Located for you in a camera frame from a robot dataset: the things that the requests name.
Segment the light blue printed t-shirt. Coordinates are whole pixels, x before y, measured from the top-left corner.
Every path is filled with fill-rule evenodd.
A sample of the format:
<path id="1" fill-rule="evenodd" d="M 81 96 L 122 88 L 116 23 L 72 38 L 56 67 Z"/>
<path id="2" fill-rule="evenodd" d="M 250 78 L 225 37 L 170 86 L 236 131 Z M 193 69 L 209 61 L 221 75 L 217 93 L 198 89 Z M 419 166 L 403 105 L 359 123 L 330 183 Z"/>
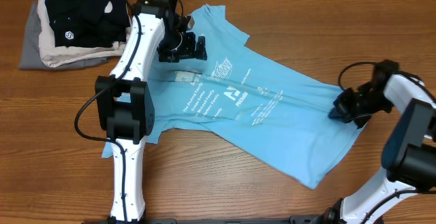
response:
<path id="1" fill-rule="evenodd" d="M 248 49 L 249 36 L 226 20 L 222 5 L 203 5 L 192 16 L 207 59 L 153 62 L 148 142 L 169 129 L 209 131 L 316 188 L 360 134 L 328 117 L 341 89 Z"/>

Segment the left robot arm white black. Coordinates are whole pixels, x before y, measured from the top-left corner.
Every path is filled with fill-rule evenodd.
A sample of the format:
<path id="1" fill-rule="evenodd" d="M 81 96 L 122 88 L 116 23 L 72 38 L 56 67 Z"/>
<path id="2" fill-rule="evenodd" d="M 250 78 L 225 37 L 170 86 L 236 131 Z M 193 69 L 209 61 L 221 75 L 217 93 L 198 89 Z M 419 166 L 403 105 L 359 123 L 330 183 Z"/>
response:
<path id="1" fill-rule="evenodd" d="M 144 147 L 155 122 L 147 82 L 152 62 L 207 59 L 204 37 L 191 32 L 192 17 L 178 16 L 169 3 L 145 1 L 135 7 L 131 37 L 120 61 L 95 83 L 100 126 L 114 160 L 114 200 L 107 223 L 144 221 Z"/>

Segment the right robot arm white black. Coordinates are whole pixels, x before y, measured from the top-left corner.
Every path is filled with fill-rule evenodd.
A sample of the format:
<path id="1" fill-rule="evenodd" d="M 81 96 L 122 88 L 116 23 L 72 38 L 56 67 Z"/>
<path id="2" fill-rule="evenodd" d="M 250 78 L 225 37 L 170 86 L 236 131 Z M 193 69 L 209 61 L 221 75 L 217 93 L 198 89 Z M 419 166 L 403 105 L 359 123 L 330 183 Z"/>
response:
<path id="1" fill-rule="evenodd" d="M 391 75 L 384 97 L 401 113 L 381 154 L 377 173 L 354 194 L 339 199 L 314 223 L 382 223 L 397 204 L 415 195 L 435 194 L 435 97 L 419 77 Z"/>

